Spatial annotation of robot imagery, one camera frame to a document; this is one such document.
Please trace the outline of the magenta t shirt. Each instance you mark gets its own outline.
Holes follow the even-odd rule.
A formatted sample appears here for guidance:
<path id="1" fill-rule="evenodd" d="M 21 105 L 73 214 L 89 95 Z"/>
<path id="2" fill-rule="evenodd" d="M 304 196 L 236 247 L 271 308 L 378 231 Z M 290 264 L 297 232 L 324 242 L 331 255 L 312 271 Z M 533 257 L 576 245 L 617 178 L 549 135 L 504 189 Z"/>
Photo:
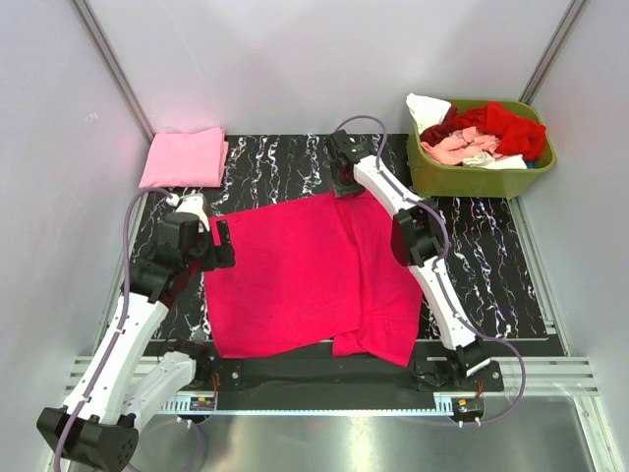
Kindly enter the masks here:
<path id="1" fill-rule="evenodd" d="M 423 292 L 395 260 L 391 218 L 370 193 L 328 193 L 224 219 L 235 264 L 203 276 L 220 356 L 269 357 L 329 339 L 336 357 L 409 364 Z"/>

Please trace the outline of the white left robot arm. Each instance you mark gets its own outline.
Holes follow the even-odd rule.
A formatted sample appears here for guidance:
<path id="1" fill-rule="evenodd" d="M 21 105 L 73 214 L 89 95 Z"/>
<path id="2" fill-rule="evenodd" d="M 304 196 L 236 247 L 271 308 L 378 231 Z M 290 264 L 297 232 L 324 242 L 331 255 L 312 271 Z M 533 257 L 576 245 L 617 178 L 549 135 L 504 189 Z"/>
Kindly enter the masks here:
<path id="1" fill-rule="evenodd" d="M 36 427 L 63 460 L 100 471 L 122 471 L 141 431 L 180 389 L 205 387 L 212 377 L 208 348 L 175 342 L 141 381 L 133 375 L 147 345 L 177 298 L 198 273 L 232 267 L 235 253 L 228 223 L 190 211 L 173 211 L 159 223 L 156 239 L 125 274 L 121 298 L 90 364 L 62 406 L 46 407 Z"/>

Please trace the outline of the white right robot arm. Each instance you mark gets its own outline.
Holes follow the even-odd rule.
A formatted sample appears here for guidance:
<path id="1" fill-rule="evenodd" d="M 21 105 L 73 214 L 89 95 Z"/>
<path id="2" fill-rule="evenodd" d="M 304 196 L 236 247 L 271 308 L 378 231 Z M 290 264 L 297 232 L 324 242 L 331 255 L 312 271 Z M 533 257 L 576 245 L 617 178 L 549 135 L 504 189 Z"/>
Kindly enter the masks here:
<path id="1" fill-rule="evenodd" d="M 437 321 L 447 359 L 446 377 L 468 389 L 490 363 L 449 278 L 445 258 L 449 238 L 443 220 L 428 201 L 405 188 L 361 145 L 328 147 L 335 189 L 342 195 L 367 190 L 391 218 L 391 251 L 412 273 Z"/>

